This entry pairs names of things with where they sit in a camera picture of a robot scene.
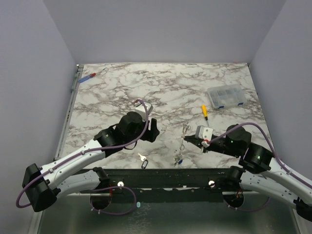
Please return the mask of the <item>large grey metal keyring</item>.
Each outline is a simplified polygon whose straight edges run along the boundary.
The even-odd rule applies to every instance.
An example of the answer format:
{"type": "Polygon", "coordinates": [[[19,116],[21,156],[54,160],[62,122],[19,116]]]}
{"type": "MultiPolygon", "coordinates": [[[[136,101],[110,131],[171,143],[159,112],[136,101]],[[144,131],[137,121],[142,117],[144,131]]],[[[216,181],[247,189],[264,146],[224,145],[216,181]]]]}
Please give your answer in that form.
{"type": "Polygon", "coordinates": [[[179,146],[178,153],[175,156],[174,166],[178,165],[178,161],[183,159],[182,151],[184,150],[184,137],[186,136],[187,132],[190,131],[190,129],[191,129],[191,127],[190,127],[190,125],[188,123],[184,123],[183,124],[182,135],[181,135],[181,143],[180,143],[180,146],[179,146]]]}

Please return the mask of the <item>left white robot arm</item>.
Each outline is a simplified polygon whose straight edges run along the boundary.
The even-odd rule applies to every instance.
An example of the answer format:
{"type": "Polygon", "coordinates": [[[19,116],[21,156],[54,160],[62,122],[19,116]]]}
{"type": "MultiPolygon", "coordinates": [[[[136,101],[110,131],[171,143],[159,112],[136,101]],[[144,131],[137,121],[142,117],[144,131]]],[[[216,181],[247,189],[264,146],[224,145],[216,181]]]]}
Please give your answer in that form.
{"type": "Polygon", "coordinates": [[[144,120],[137,112],[128,112],[119,123],[98,132],[89,142],[69,155],[41,167],[29,165],[24,174],[22,192],[34,212],[52,206],[58,198],[75,192],[95,190],[103,192],[109,179],[103,169],[84,167],[109,157],[138,140],[154,142],[159,135],[157,120],[144,120]]]}

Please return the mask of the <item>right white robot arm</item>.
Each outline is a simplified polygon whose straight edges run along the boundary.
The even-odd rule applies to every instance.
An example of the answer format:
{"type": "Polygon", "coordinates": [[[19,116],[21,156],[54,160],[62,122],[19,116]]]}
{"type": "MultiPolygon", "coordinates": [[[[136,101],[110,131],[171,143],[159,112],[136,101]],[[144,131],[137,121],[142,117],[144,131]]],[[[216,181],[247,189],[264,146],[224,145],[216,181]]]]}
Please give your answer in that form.
{"type": "Polygon", "coordinates": [[[196,133],[184,140],[204,153],[213,151],[239,159],[238,166],[231,166],[222,179],[228,190],[239,188],[279,199],[311,221],[312,181],[283,163],[271,144],[266,149],[253,143],[251,133],[243,126],[231,125],[220,136],[215,136],[210,127],[198,126],[196,133]]]}

